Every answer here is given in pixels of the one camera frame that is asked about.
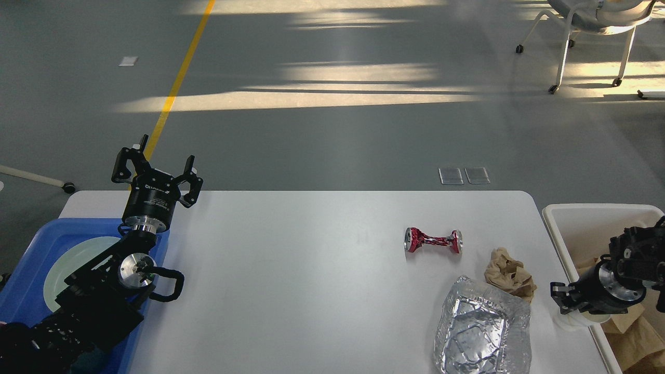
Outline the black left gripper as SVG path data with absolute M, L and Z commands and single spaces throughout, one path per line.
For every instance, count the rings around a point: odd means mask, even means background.
M 123 147 L 114 164 L 111 181 L 115 184 L 131 184 L 130 196 L 123 212 L 123 223 L 133 226 L 150 222 L 156 231 L 166 232 L 171 227 L 176 202 L 191 208 L 198 201 L 204 180 L 198 177 L 193 166 L 195 156 L 190 155 L 184 171 L 178 177 L 168 173 L 156 173 L 145 156 L 148 135 L 144 134 L 132 147 Z M 182 184 L 189 191 L 181 192 Z

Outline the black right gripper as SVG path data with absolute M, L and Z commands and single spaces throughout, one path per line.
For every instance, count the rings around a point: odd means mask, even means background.
M 550 296 L 558 305 L 559 313 L 574 311 L 594 315 L 616 315 L 646 298 L 646 287 L 639 281 L 629 280 L 626 285 L 615 276 L 609 260 L 600 260 L 576 282 L 550 283 Z

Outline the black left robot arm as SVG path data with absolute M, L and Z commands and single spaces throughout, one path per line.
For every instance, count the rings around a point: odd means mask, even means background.
M 130 184 L 118 242 L 65 277 L 51 315 L 33 327 L 2 326 L 2 372 L 65 373 L 81 355 L 120 344 L 143 321 L 145 301 L 181 295 L 184 275 L 157 265 L 150 251 L 169 230 L 176 203 L 190 208 L 197 202 L 203 180 L 193 155 L 178 177 L 153 168 L 144 154 L 147 142 L 143 135 L 116 157 L 112 182 Z

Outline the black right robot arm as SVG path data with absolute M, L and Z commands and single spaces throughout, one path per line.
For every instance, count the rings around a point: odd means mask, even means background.
M 550 295 L 561 315 L 588 312 L 591 315 L 627 313 L 642 303 L 649 289 L 657 291 L 656 310 L 664 311 L 663 218 L 648 228 L 625 228 L 611 237 L 609 252 L 577 281 L 551 282 Z

